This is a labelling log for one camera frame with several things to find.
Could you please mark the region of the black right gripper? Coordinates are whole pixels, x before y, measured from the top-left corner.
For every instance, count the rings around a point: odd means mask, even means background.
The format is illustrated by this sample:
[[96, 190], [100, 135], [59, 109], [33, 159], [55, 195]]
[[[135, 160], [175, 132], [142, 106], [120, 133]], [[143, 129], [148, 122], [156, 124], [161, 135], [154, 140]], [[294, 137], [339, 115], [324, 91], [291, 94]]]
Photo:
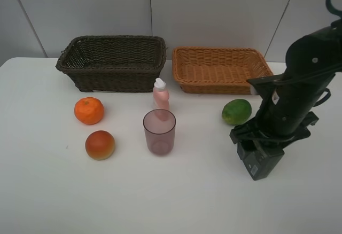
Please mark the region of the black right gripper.
[[310, 136], [307, 127], [318, 121], [311, 109], [320, 97], [320, 86], [305, 82], [276, 85], [277, 80], [277, 77], [247, 80], [261, 96], [262, 103], [254, 118], [233, 128], [230, 133], [233, 143], [292, 143]]

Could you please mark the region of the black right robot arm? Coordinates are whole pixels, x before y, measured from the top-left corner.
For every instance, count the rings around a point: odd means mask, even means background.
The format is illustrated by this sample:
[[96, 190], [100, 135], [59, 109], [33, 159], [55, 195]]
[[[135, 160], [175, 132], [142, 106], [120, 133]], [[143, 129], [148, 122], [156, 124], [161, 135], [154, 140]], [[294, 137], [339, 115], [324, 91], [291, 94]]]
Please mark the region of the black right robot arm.
[[311, 109], [331, 96], [327, 86], [341, 71], [341, 21], [306, 35], [286, 53], [281, 75], [249, 79], [262, 103], [254, 118], [230, 133], [233, 143], [259, 141], [284, 146], [308, 138], [318, 118]]

